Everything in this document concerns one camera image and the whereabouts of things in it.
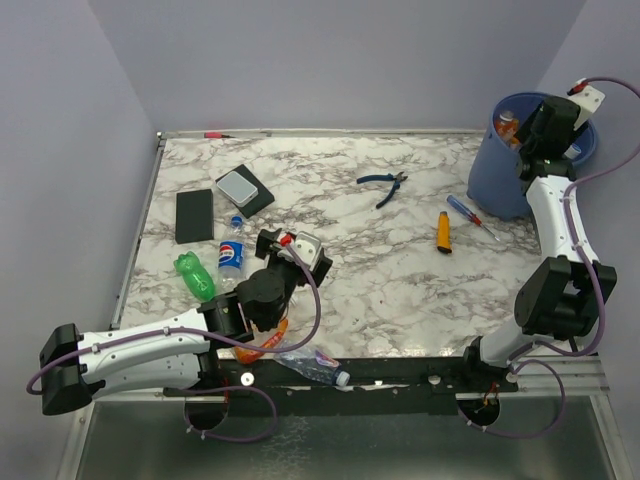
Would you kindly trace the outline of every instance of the blue bin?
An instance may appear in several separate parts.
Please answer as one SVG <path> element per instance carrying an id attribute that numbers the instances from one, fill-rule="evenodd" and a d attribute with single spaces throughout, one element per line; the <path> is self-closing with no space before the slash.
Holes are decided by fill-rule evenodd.
<path id="1" fill-rule="evenodd" d="M 531 207 L 522 193 L 520 179 L 516 175 L 518 153 L 511 150 L 498 136 L 495 120 L 501 112 L 511 110 L 522 123 L 546 96 L 545 93 L 524 92 L 500 101 L 491 114 L 489 128 L 471 167 L 467 195 L 482 210 L 501 220 L 527 216 L 531 213 Z M 575 143 L 582 151 L 573 160 L 574 167 L 578 168 L 593 155 L 598 144 L 598 136 L 591 121 Z"/>

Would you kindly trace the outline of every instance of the yellow tool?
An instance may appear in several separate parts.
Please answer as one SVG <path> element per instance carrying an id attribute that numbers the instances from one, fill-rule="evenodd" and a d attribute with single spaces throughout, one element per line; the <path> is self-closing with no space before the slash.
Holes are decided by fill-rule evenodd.
<path id="1" fill-rule="evenodd" d="M 447 212 L 440 212 L 438 218 L 438 250 L 442 253 L 451 253 L 451 242 L 449 241 L 449 215 Z"/>

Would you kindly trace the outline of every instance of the blue pliers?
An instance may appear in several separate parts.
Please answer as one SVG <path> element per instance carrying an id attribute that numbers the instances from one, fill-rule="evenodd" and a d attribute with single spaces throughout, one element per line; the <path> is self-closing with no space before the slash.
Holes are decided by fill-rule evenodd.
<path id="1" fill-rule="evenodd" d="M 376 208 L 382 208 L 387 204 L 389 200 L 391 200 L 393 194 L 396 193 L 396 190 L 400 188 L 400 184 L 407 178 L 409 178 L 403 174 L 404 172 L 400 172 L 398 175 L 391 175 L 390 173 L 388 175 L 367 175 L 365 177 L 360 177 L 359 179 L 357 179 L 356 183 L 360 184 L 366 182 L 393 182 L 393 186 L 391 187 L 389 195 L 387 195 L 384 200 L 376 205 Z"/>

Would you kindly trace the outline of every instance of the green plastic bottle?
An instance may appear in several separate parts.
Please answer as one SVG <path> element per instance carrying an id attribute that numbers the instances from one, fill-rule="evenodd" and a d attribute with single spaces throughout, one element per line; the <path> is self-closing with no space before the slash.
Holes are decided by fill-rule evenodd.
<path id="1" fill-rule="evenodd" d="M 209 272 L 200 263 L 200 259 L 193 252 L 179 255 L 173 262 L 176 272 L 182 275 L 191 293 L 201 302 L 208 302 L 216 295 L 216 287 Z"/>

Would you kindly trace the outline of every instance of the wall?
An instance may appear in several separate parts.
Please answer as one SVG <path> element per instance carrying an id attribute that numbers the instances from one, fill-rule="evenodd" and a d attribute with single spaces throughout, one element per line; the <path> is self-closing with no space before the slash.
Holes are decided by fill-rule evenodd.
<path id="1" fill-rule="evenodd" d="M 5 2 L 0 65 L 0 471 L 46 480 L 68 418 L 25 384 L 54 327 L 109 324 L 155 135 L 83 0 Z"/>
<path id="2" fill-rule="evenodd" d="M 89 3 L 153 124 L 184 130 L 480 127 L 584 0 Z"/>
<path id="3" fill-rule="evenodd" d="M 585 76 L 615 75 L 640 86 L 637 0 L 589 0 L 540 89 L 560 94 Z M 614 165 L 637 145 L 640 101 L 616 85 L 598 83 L 608 96 L 594 116 L 600 147 L 588 172 Z M 616 267 L 618 285 L 607 303 L 600 354 L 629 458 L 640 478 L 640 158 L 578 193 L 581 214 L 600 260 Z"/>

